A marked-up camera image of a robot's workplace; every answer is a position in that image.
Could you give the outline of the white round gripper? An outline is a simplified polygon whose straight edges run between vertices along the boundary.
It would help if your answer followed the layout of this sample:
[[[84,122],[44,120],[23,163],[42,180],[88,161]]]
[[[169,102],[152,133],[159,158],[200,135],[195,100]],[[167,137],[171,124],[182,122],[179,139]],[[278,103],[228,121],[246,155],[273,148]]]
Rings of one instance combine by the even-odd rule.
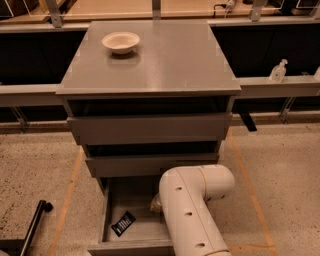
[[[159,195],[156,195],[150,203],[150,211],[156,213],[161,213],[163,211]]]

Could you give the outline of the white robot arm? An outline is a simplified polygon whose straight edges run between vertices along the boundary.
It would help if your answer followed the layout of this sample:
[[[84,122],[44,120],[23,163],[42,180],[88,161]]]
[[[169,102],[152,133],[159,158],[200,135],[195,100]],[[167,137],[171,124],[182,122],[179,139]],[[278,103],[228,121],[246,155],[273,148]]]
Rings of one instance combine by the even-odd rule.
[[[207,202],[222,199],[235,186],[222,165],[182,166],[167,170],[150,205],[162,211],[175,256],[232,256]]]

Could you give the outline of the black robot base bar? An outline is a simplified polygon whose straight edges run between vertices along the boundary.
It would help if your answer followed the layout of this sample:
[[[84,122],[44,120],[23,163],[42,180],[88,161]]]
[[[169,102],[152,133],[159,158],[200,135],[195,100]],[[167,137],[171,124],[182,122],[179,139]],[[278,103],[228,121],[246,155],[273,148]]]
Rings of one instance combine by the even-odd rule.
[[[53,205],[45,200],[38,202],[37,208],[23,239],[0,240],[0,256],[27,256],[37,227],[44,212],[53,210]]]

